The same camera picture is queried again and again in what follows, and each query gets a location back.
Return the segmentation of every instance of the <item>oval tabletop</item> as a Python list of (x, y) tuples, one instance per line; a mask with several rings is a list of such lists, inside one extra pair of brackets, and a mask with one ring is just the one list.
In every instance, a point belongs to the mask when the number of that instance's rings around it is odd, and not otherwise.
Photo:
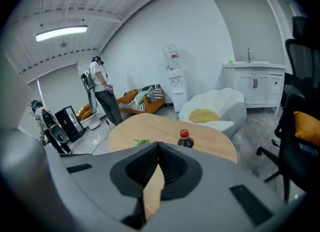
[[(137, 114), (114, 128), (109, 137), (111, 151), (133, 147), (135, 140), (148, 139), (177, 145), (180, 131), (187, 129), (194, 140), (194, 150), (216, 155), (237, 163), (237, 153), (232, 142), (221, 132), (202, 125), (168, 119), (154, 114)], [(143, 191), (143, 202), (148, 220), (160, 207), (160, 193), (164, 176), (158, 165)]]

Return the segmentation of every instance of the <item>orange pillow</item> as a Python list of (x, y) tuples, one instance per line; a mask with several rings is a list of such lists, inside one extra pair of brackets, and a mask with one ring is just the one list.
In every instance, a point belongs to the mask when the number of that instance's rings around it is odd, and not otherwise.
[(81, 111), (79, 112), (79, 117), (82, 117), (82, 115), (88, 110), (90, 110), (90, 105), (89, 104), (83, 106)]
[(309, 114), (293, 112), (295, 136), (320, 147), (320, 121)]
[(81, 121), (85, 120), (88, 116), (90, 116), (92, 114), (91, 109), (87, 110), (86, 112), (84, 112), (84, 114), (82, 114), (81, 116)]
[(138, 94), (138, 90), (129, 91), (128, 93), (126, 93), (125, 96), (122, 97), (121, 103), (124, 103), (124, 104), (130, 103), (135, 98), (136, 94)]

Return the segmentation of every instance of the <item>sink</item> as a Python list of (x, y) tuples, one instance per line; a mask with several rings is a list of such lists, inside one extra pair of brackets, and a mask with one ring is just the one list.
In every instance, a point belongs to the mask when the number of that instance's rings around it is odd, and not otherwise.
[(248, 63), (247, 61), (239, 61), (239, 62), (233, 62), (232, 64), (229, 64), (229, 63), (223, 64), (223, 67), (226, 67), (226, 68), (266, 67), (266, 68), (280, 68), (280, 69), (286, 68), (285, 65), (271, 64), (270, 62), (264, 62), (264, 61), (253, 61), (251, 63)]

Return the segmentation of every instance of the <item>faucet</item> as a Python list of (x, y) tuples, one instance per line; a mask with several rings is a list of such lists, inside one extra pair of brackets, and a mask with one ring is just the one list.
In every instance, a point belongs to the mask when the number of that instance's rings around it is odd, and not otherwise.
[(253, 62), (254, 60), (252, 58), (250, 58), (250, 53), (251, 53), (251, 49), (248, 49), (248, 63)]

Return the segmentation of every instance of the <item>ceiling light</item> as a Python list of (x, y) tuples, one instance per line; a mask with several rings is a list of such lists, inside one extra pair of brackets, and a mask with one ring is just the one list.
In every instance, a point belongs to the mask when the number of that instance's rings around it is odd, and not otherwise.
[(40, 42), (40, 41), (44, 41), (44, 40), (61, 36), (61, 35), (85, 33), (87, 29), (88, 29), (87, 26), (70, 26), (70, 27), (57, 28), (57, 29), (53, 29), (43, 33), (36, 34), (35, 40), (37, 42)]

